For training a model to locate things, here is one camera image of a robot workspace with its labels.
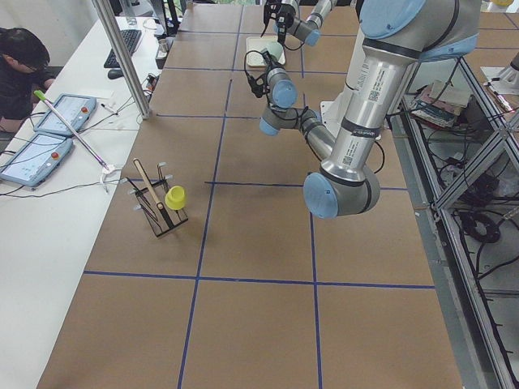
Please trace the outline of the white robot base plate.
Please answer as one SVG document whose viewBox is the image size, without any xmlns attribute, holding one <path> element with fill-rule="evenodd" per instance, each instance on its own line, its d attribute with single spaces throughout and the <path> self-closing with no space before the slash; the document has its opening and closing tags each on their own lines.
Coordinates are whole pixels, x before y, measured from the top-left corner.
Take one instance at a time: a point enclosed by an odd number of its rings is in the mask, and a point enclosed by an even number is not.
<svg viewBox="0 0 519 389">
<path fill-rule="evenodd" d="M 348 103 L 338 100 L 320 102 L 321 122 L 334 138 L 337 137 L 341 129 L 341 123 L 345 116 L 347 105 Z"/>
</svg>

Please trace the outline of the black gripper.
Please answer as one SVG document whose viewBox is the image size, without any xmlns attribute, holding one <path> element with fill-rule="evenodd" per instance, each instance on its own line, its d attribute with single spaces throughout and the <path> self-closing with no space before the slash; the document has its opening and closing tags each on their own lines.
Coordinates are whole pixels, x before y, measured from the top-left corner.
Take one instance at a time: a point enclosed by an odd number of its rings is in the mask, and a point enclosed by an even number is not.
<svg viewBox="0 0 519 389">
<path fill-rule="evenodd" d="M 263 37 L 271 20 L 277 27 L 277 41 L 285 44 L 285 33 L 293 24 L 293 4 L 290 1 L 267 0 L 264 2 L 264 29 L 260 34 Z"/>
<path fill-rule="evenodd" d="M 255 77 L 252 73 L 247 73 L 247 82 L 251 92 L 255 97 L 263 97 L 268 95 L 269 86 L 267 82 L 267 75 L 268 73 L 264 72 Z"/>
</svg>

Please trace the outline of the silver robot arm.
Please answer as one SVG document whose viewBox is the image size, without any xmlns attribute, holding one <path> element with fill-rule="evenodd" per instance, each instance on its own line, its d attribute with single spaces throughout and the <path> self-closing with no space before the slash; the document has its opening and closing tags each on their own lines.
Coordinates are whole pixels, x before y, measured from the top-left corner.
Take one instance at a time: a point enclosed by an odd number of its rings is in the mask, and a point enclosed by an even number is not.
<svg viewBox="0 0 519 389">
<path fill-rule="evenodd" d="M 265 33 L 271 20 L 277 42 L 285 45 L 287 35 L 295 37 L 302 45 L 314 46 L 321 36 L 321 28 L 325 18 L 335 8 L 336 0 L 320 0 L 305 20 L 297 16 L 300 1 L 266 1 L 264 3 L 263 21 Z"/>
<path fill-rule="evenodd" d="M 366 161 L 397 97 L 406 70 L 416 62 L 460 58 L 478 39 L 477 1 L 361 1 L 356 7 L 362 51 L 356 87 L 341 110 L 337 130 L 329 130 L 311 109 L 295 107 L 298 92 L 280 64 L 287 35 L 313 45 L 333 1 L 318 2 L 306 20 L 295 1 L 269 1 L 264 19 L 277 25 L 277 42 L 260 51 L 265 70 L 249 76 L 252 92 L 267 104 L 259 127 L 267 135 L 296 129 L 320 159 L 320 169 L 303 184 L 308 210 L 320 218 L 361 214 L 380 196 L 380 184 Z"/>
</svg>

